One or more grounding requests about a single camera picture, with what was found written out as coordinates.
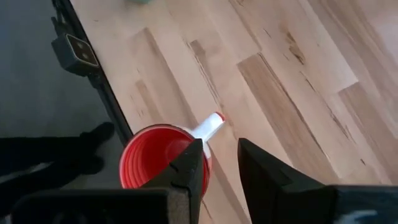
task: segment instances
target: red cup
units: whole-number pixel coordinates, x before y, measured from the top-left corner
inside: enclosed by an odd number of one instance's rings
[[[125,148],[119,166],[124,189],[137,189],[160,174],[195,138],[203,140],[203,183],[205,194],[211,171],[207,140],[224,123],[219,113],[212,114],[191,131],[170,124],[155,124],[140,130]]]

